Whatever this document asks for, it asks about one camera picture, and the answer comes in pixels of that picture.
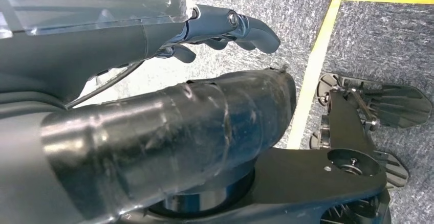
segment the yellow tape line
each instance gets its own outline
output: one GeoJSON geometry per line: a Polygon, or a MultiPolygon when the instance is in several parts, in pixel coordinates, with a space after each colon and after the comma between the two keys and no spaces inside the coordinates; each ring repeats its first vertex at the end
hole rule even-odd
{"type": "Polygon", "coordinates": [[[309,55],[287,149],[299,149],[341,1],[434,4],[434,0],[332,0],[309,55]]]}

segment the gray carpet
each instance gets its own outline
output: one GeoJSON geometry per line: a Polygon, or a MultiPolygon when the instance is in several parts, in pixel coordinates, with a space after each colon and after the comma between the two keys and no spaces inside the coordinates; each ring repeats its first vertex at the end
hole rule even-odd
{"type": "MultiPolygon", "coordinates": [[[[150,60],[114,87],[123,98],[151,92],[187,79],[225,72],[289,65],[299,92],[307,60],[330,0],[196,0],[199,4],[232,8],[266,22],[281,38],[272,55],[246,52],[234,44],[222,51],[192,46],[192,64],[150,60]]],[[[434,7],[344,2],[324,62],[323,73],[409,84],[434,101],[434,7]]],[[[325,113],[312,105],[301,148],[325,113]]],[[[288,135],[278,143],[285,148],[288,135]]],[[[393,223],[434,221],[434,119],[407,130],[380,128],[373,139],[381,150],[396,155],[409,169],[408,186],[392,193],[393,223]]]]}

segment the clear plastic covering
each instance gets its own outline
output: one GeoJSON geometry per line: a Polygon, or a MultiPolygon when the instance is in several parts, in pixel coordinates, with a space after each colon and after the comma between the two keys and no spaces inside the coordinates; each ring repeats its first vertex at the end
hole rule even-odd
{"type": "Polygon", "coordinates": [[[0,38],[181,23],[194,7],[192,0],[0,0],[0,38]]]}

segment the metal screw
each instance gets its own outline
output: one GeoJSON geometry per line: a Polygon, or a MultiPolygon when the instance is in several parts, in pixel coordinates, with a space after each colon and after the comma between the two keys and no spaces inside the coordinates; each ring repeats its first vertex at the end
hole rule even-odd
{"type": "Polygon", "coordinates": [[[238,23],[240,22],[238,19],[238,15],[235,12],[230,12],[228,15],[229,23],[231,26],[236,27],[238,26],[238,23]]]}
{"type": "Polygon", "coordinates": [[[356,164],[356,162],[357,162],[357,159],[350,159],[351,160],[351,165],[355,165],[356,164]]]}

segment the black wire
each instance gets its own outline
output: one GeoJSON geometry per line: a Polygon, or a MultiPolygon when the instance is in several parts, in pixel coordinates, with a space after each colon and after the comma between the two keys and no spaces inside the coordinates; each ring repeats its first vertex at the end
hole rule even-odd
{"type": "Polygon", "coordinates": [[[125,77],[127,77],[129,74],[131,74],[133,71],[135,71],[139,66],[141,66],[143,63],[143,61],[134,63],[129,65],[127,68],[125,68],[123,71],[121,71],[118,75],[110,78],[107,82],[105,82],[103,85],[97,87],[95,90],[93,90],[92,92],[88,93],[87,95],[83,95],[73,101],[71,101],[70,103],[66,104],[66,109],[71,109],[72,107],[83,103],[84,101],[94,97],[95,95],[103,92],[104,90],[108,89],[109,87],[115,85],[116,83],[118,83],[119,81],[121,81],[122,79],[124,79],[125,77]]]}

